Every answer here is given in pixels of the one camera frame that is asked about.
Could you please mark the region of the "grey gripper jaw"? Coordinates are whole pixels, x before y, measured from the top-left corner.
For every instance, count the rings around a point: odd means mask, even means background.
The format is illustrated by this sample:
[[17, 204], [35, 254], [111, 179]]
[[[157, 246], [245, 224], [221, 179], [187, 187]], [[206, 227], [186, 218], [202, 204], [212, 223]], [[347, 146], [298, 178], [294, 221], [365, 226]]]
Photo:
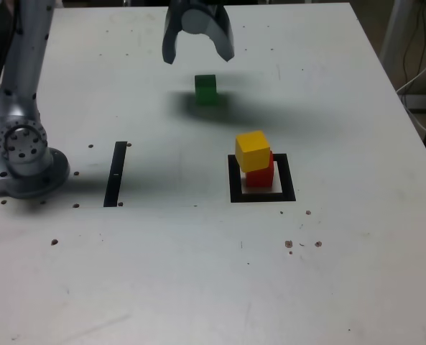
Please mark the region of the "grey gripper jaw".
[[229, 61], [234, 57], [233, 32], [222, 4], [189, 3], [183, 13], [182, 30], [191, 35], [206, 35], [219, 56]]
[[176, 57], [177, 36], [182, 31], [182, 16], [187, 10], [187, 1], [171, 1], [166, 17], [162, 41], [162, 57], [167, 64], [173, 64]]

